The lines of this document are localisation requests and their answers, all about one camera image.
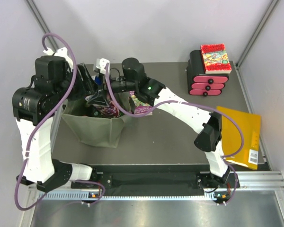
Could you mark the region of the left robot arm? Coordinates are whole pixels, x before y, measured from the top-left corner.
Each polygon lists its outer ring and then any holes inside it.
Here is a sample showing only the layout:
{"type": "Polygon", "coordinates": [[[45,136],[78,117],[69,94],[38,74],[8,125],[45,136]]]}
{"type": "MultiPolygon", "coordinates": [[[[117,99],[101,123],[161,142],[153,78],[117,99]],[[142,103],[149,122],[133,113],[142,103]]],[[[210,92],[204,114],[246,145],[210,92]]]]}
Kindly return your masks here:
{"type": "Polygon", "coordinates": [[[30,85],[17,89],[12,97],[25,162],[16,179],[26,186],[36,184],[42,192],[50,192],[69,181],[81,180],[89,188],[98,182],[92,167],[52,158],[53,118],[68,94],[72,72],[64,57],[37,58],[30,85]]]}

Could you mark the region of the blue juice carton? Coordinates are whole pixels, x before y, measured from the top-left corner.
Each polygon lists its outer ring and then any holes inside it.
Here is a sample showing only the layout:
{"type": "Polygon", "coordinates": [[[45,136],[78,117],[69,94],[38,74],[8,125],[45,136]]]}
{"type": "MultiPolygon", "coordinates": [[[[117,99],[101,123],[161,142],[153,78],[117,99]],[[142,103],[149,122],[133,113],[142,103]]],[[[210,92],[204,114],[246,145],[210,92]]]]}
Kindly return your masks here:
{"type": "Polygon", "coordinates": [[[113,103],[110,94],[105,90],[104,82],[100,76],[91,76],[93,91],[85,97],[86,106],[93,106],[106,118],[120,117],[120,111],[113,103]]]}

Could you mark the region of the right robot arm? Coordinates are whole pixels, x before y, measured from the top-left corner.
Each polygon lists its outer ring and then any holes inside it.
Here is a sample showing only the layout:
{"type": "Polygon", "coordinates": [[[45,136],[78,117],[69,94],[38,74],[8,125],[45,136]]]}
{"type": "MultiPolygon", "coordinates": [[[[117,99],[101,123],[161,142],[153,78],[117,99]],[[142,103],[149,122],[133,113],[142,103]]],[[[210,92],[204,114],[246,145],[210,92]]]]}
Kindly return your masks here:
{"type": "Polygon", "coordinates": [[[222,113],[207,106],[193,105],[174,94],[163,83],[147,77],[144,65],[136,58],[122,63],[124,75],[110,78],[110,61],[98,59],[94,70],[103,76],[104,90],[113,104],[124,114],[132,116],[115,98],[115,93],[134,91],[136,98],[149,104],[152,110],[163,110],[187,124],[197,133],[194,145],[206,155],[212,183],[223,187],[229,181],[230,167],[224,161],[222,150],[222,113]]]}

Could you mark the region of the green canvas bag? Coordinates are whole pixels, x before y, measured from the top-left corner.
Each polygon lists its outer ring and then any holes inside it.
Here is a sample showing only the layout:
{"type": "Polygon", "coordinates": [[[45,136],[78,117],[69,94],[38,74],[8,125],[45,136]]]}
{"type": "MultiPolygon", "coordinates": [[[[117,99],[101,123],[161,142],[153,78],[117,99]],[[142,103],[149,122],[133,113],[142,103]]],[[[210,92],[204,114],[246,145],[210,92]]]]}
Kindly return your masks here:
{"type": "Polygon", "coordinates": [[[79,142],[95,147],[117,148],[130,117],[121,112],[109,94],[108,106],[87,105],[86,100],[69,101],[62,118],[79,142]]]}

